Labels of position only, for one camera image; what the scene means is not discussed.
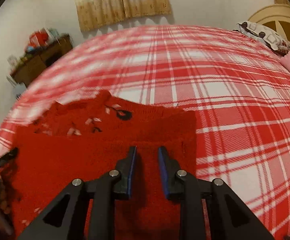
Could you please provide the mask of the patterned grey white pillow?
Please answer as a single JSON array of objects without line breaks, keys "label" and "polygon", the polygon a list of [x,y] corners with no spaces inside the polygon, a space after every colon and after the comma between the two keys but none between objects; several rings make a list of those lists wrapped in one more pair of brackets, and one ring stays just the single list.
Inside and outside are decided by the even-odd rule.
[{"label": "patterned grey white pillow", "polygon": [[269,27],[249,21],[237,23],[237,26],[240,33],[261,42],[280,55],[286,55],[290,51],[290,42]]}]

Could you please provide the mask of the beige wooden headboard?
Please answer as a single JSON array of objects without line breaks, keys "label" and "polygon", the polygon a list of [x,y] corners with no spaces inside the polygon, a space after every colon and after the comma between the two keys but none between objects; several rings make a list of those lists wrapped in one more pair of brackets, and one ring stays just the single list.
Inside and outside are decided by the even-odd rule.
[{"label": "beige wooden headboard", "polygon": [[267,26],[290,41],[289,0],[274,0],[274,5],[258,10],[248,20]]}]

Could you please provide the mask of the beige patterned curtain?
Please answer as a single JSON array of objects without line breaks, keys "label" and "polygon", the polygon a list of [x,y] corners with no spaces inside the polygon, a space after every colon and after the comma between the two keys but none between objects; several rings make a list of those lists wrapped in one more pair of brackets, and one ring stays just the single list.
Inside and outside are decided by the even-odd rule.
[{"label": "beige patterned curtain", "polygon": [[130,18],[169,15],[169,0],[75,0],[80,31],[88,32]]}]

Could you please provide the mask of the red knitted sweater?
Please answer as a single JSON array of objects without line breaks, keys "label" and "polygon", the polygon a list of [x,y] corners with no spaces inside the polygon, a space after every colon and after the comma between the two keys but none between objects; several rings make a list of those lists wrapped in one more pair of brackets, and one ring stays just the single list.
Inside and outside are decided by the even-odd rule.
[{"label": "red knitted sweater", "polygon": [[10,178],[16,235],[73,179],[92,180],[136,146],[131,199],[116,205],[116,239],[178,239],[180,207],[163,193],[158,148],[194,173],[196,116],[146,106],[107,91],[66,105],[54,103],[35,122],[16,129],[19,154]]}]

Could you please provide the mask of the brown wooden cabinet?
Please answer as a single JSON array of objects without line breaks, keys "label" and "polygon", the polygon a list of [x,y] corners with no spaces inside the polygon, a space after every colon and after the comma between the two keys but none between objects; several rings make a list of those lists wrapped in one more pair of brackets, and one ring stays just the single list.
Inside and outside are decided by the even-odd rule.
[{"label": "brown wooden cabinet", "polygon": [[10,77],[16,83],[24,83],[28,87],[43,71],[72,49],[71,37],[69,34],[65,34],[45,48],[38,49],[21,59]]}]

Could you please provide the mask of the red gift bag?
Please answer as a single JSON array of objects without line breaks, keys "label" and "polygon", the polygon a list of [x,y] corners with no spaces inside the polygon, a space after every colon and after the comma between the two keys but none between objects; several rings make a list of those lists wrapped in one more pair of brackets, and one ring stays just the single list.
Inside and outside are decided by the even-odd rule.
[{"label": "red gift bag", "polygon": [[48,40],[49,36],[46,29],[41,29],[30,35],[28,45],[32,48],[44,47]]}]

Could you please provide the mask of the red white plaid bedspread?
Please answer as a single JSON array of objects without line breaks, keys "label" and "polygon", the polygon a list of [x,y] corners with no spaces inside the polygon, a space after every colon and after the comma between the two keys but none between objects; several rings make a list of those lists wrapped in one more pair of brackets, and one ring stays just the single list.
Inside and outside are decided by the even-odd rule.
[{"label": "red white plaid bedspread", "polygon": [[144,26],[92,38],[47,68],[0,126],[0,157],[16,129],[54,103],[113,97],[196,116],[196,178],[221,178],[275,239],[290,235],[290,73],[236,31]]}]

